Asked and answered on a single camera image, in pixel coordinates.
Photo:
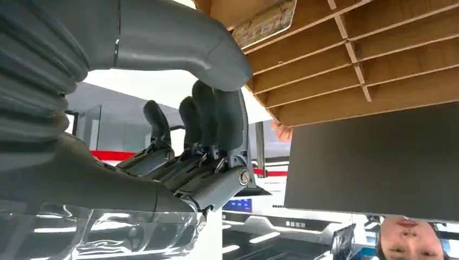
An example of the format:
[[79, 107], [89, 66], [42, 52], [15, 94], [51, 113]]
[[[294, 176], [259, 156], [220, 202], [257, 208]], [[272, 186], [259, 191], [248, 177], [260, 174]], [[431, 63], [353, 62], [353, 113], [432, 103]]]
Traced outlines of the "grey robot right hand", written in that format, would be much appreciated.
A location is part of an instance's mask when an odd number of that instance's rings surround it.
[[218, 90], [252, 76], [227, 29], [174, 1], [1, 1], [1, 200], [191, 212], [67, 134], [66, 96], [92, 70], [185, 70]]

